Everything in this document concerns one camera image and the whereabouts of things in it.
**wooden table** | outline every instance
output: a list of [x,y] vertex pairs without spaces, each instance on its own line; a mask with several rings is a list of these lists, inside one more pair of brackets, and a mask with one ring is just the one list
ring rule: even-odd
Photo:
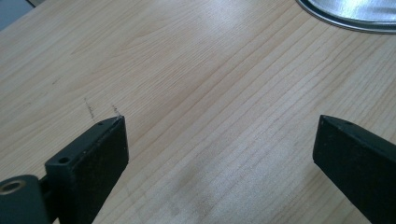
[[292,0],[47,0],[0,32],[0,179],[121,113],[94,223],[365,223],[311,153],[320,114],[396,142],[395,54]]

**wood grain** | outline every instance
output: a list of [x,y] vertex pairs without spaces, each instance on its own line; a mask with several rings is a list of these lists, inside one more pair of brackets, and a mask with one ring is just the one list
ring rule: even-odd
[[395,54],[294,1],[47,0],[0,32],[0,179],[121,113],[94,223],[367,223],[311,153],[320,114],[396,142]]

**table surface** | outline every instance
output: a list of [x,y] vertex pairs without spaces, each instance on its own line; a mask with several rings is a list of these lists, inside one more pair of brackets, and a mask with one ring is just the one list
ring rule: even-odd
[[47,0],[0,32],[0,179],[121,113],[94,223],[366,223],[312,148],[321,114],[396,142],[395,54],[292,0]]

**silver metal plate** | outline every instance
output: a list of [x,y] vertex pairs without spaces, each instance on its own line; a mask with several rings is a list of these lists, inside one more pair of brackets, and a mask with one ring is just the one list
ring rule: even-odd
[[347,29],[396,34],[396,0],[297,0],[309,13]]

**gray floor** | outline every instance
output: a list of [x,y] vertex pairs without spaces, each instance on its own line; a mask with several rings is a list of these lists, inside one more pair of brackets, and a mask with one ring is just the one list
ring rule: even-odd
[[0,31],[32,9],[25,0],[0,0]]

